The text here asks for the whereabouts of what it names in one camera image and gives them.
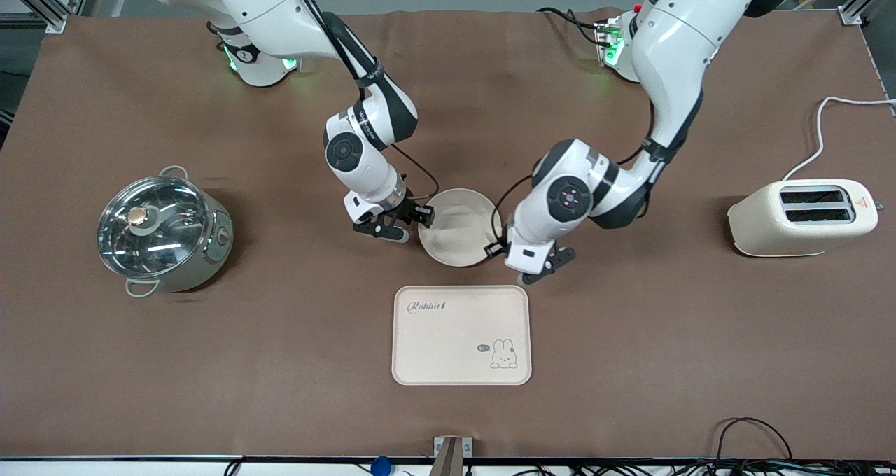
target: blue object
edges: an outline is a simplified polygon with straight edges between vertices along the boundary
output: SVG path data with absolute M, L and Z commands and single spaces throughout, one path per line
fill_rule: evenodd
M 391 474 L 391 462 L 386 457 L 377 457 L 370 464 L 370 473 L 374 476 L 389 476 Z

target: beige plate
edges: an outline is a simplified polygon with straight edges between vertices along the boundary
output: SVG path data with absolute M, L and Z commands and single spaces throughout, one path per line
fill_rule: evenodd
M 496 238 L 489 224 L 495 204 L 471 189 L 448 189 L 433 196 L 427 205 L 435 209 L 432 227 L 419 227 L 420 243 L 433 259 L 463 268 L 486 260 L 484 247 Z M 495 215 L 495 229 L 501 216 Z
M 403 386 L 519 386 L 532 375 L 529 297 L 515 285 L 401 288 L 393 323 Z

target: brown table mat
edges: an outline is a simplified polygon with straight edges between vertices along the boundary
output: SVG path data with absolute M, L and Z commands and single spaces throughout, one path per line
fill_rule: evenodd
M 556 17 L 346 20 L 413 97 L 420 126 L 402 146 L 444 188 L 496 199 L 556 141 L 623 158 L 647 132 L 641 88 Z M 752 415 L 799 457 L 893 456 L 893 218 L 810 259 L 747 259 L 727 237 L 729 205 L 812 153 L 820 99 L 882 95 L 860 30 L 835 13 L 737 27 L 649 216 L 582 224 L 563 240 L 579 258 L 528 290 L 519 387 L 393 381 L 400 287 L 515 275 L 354 234 L 320 144 L 356 98 L 347 72 L 308 62 L 253 89 L 214 43 L 198 19 L 86 17 L 45 40 L 0 153 L 4 454 L 397 456 L 464 434 L 479 456 L 707 456 L 723 419 Z M 852 177 L 896 206 L 889 110 L 832 105 L 825 133 L 800 175 Z M 234 253 L 207 288 L 131 300 L 99 261 L 99 212 L 172 163 L 231 211 Z M 726 454 L 781 451 L 741 426 Z

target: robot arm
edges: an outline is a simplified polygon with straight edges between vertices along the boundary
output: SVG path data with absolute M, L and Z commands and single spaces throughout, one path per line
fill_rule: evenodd
M 754 1 L 658 0 L 640 20 L 627 50 L 652 104 L 649 134 L 630 169 L 580 140 L 561 141 L 542 158 L 532 192 L 513 212 L 506 232 L 505 263 L 524 273 L 523 284 L 571 259 L 554 252 L 554 243 L 585 218 L 602 228 L 623 228 L 637 218 L 685 143 L 703 101 L 706 67 Z
M 394 221 L 432 223 L 432 209 L 413 204 L 403 177 L 381 153 L 413 134 L 416 107 L 336 14 L 322 13 L 314 0 L 159 1 L 209 16 L 234 70 L 251 85 L 278 83 L 295 60 L 342 60 L 361 99 L 327 121 L 323 146 L 330 169 L 349 187 L 343 202 L 355 230 L 406 241 L 407 231 Z

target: stainless steel pot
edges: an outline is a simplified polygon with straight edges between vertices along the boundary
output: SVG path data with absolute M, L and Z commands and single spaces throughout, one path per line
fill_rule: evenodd
M 177 170 L 183 177 L 169 175 Z M 172 166 L 138 180 L 119 192 L 99 219 L 99 257 L 127 278 L 125 291 L 134 298 L 202 285 L 230 255 L 230 214 L 188 177 L 183 167 Z M 148 291 L 134 292 L 140 285 Z

